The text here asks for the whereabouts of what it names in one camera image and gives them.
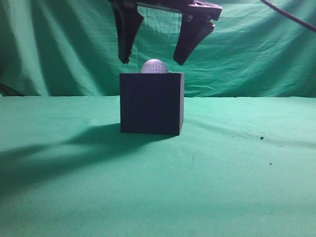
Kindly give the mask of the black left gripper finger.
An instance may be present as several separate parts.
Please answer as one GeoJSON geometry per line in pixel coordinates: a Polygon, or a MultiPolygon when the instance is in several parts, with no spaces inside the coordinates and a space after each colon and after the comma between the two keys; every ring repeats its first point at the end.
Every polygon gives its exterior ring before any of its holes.
{"type": "Polygon", "coordinates": [[[184,65],[194,49],[213,32],[215,24],[210,15],[183,14],[180,34],[174,51],[173,59],[179,65],[184,65]]]}

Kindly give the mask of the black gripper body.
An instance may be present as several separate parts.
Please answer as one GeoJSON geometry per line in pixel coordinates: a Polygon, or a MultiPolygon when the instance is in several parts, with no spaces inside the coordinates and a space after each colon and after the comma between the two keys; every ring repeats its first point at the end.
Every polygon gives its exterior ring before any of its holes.
{"type": "Polygon", "coordinates": [[[218,21],[223,10],[221,6],[204,0],[110,0],[109,2],[113,6],[130,8],[142,6],[215,21],[218,21]]]}

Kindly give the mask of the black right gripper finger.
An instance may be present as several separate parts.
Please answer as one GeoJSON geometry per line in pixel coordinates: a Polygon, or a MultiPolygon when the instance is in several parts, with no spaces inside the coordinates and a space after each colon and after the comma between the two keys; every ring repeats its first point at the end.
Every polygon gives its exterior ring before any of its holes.
{"type": "Polygon", "coordinates": [[[129,63],[133,44],[144,17],[138,12],[135,2],[111,2],[118,37],[118,58],[129,63]]]}

